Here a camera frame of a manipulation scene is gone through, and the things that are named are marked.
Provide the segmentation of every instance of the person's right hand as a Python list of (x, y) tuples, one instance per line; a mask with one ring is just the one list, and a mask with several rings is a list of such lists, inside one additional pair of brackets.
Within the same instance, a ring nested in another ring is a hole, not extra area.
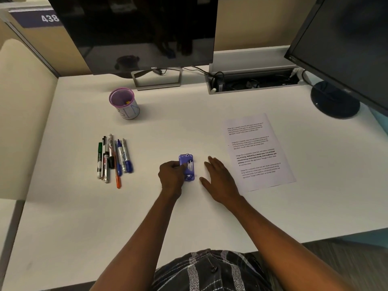
[(208, 159), (209, 162), (205, 162), (205, 166), (209, 171), (211, 182), (203, 177), (199, 180), (214, 200), (228, 208), (240, 198), (240, 193), (224, 164), (211, 156)]

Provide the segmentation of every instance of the person's right arm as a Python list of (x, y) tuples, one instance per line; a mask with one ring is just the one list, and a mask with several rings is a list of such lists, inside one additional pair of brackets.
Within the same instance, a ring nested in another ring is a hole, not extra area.
[(201, 177), (202, 185), (241, 223), (284, 290), (354, 290), (330, 266), (250, 206), (221, 161), (209, 156), (205, 166), (211, 183)]

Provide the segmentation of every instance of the plaid shirt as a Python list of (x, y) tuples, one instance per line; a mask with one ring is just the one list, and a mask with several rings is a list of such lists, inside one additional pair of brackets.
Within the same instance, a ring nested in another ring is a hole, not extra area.
[(260, 264), (248, 253), (202, 250), (157, 269), (152, 291), (271, 291)]

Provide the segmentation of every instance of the purple pen cup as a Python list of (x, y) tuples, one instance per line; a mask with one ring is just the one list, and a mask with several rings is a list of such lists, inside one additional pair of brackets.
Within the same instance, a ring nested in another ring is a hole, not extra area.
[(109, 102), (113, 107), (116, 107), (124, 119), (134, 119), (140, 113), (140, 108), (135, 100), (135, 94), (131, 89), (119, 88), (114, 90), (109, 95)]

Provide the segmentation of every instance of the round black monitor base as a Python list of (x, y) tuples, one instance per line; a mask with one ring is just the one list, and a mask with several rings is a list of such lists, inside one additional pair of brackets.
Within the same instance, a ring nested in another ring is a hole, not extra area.
[(314, 85), (311, 100), (320, 111), (334, 118), (349, 118), (360, 110), (360, 101), (326, 81)]

